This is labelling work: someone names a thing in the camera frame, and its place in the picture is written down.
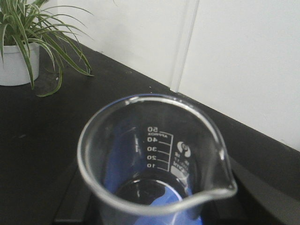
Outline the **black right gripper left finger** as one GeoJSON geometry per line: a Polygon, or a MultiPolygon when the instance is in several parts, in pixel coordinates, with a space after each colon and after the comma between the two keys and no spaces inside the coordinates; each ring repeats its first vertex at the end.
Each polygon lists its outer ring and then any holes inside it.
{"type": "Polygon", "coordinates": [[[76,168],[53,219],[54,225],[101,225],[98,202],[76,168]]]}

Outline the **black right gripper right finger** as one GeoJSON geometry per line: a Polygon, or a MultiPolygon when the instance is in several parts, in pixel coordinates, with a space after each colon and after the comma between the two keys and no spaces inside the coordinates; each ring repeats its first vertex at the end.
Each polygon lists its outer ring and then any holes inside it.
{"type": "Polygon", "coordinates": [[[208,204],[207,225],[298,225],[300,202],[275,189],[231,158],[235,196],[208,204]]]}

